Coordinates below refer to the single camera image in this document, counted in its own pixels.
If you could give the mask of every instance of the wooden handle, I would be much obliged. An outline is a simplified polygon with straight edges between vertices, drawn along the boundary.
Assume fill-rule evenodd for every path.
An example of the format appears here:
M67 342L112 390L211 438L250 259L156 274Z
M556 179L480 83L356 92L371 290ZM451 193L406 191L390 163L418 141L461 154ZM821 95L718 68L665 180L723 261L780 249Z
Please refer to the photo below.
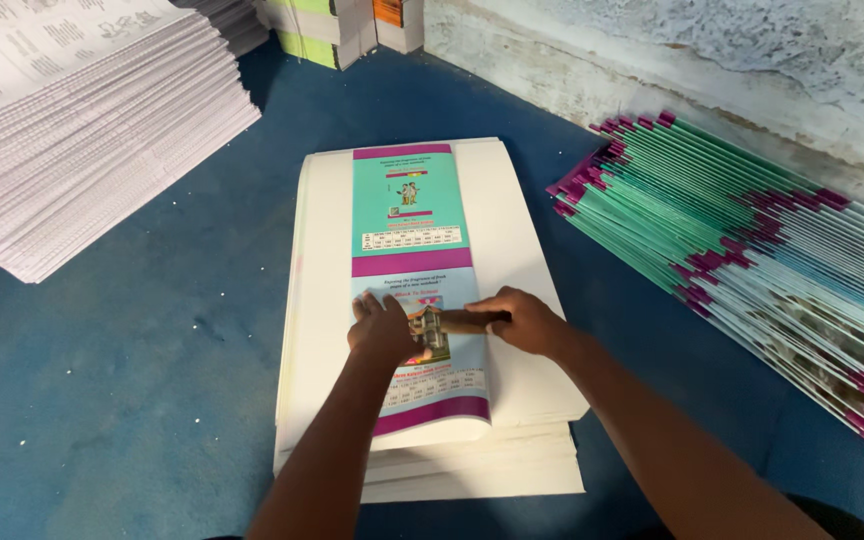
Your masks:
M485 334L486 325L495 321L512 322L508 311L473 313L464 309L448 309L438 313L441 330L446 334Z

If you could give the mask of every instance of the cartoon boy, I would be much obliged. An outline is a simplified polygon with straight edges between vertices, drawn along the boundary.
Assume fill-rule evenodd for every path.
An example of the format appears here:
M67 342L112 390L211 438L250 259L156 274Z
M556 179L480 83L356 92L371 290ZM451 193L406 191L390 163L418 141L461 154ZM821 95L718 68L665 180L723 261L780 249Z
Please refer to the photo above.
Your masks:
M409 204L409 184L403 183L402 184L402 190L401 191L395 191L395 193L402 196L402 205L403 206Z

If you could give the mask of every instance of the stack of white paper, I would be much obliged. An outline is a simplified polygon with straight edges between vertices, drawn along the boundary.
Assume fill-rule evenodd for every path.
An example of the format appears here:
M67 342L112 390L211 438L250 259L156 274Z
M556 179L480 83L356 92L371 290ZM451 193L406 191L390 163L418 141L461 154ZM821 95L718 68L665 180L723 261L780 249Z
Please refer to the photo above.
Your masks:
M561 314L505 146L494 137L449 142L480 296L508 285L534 293ZM352 192L352 150L306 157L296 197L275 411L276 472L329 395L349 354ZM583 491L568 422L588 410L585 399L546 358L493 337L487 340L486 356L492 429L480 439L456 441L461 434L417 426L396 435L413 432L408 448L385 449L390 448L386 437L373 439L363 502Z
M0 266L44 280L259 117L165 0L0 0Z
M425 0L372 0L378 43L403 55L426 42Z
M378 45L372 0L261 0L282 50L345 69Z
M269 29L259 22L256 8L249 0L171 1L177 8L192 8L206 16L236 57L269 41Z

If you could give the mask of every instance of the blue floor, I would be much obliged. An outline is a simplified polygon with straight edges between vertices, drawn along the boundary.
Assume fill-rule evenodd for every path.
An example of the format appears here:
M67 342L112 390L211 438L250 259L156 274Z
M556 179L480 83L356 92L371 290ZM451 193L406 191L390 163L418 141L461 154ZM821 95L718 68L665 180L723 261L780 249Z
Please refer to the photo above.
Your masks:
M486 136L509 149L569 320L774 485L864 519L864 441L552 211L544 187L594 135L431 55L339 73L268 44L241 68L258 123L41 285L0 269L0 538L242 534L271 479L303 157ZM654 524L602 425L573 431L585 495L370 505L360 537Z

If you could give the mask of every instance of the paper bundle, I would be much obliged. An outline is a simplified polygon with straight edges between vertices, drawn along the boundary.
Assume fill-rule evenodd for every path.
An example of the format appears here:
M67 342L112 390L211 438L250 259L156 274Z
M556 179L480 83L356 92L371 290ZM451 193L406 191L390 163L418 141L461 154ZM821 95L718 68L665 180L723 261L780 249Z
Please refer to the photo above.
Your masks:
M402 54L426 42L425 0L372 0L378 43Z
M261 0L282 50L333 69L376 48L372 0Z
M505 146L495 138L443 144L451 146L455 160L478 296L508 285L534 293L561 313ZM353 178L352 150L308 155L302 166L275 409L275 472L349 355L350 304L359 292L349 279ZM421 188L421 177L408 180L416 178ZM426 194L419 190L418 202ZM375 437L363 502L583 491L568 426L589 409L582 394L552 361L491 336L485 345L491 428L482 436L478 421L438 423L449 426L446 431L431 423L400 431L394 444ZM472 436L481 438L459 440Z
M592 128L556 211L864 438L864 204L670 112Z
M39 283L259 117L164 0L0 6L0 266Z
M249 0L171 1L177 8L191 8L206 16L236 58L269 41L269 29L259 22Z

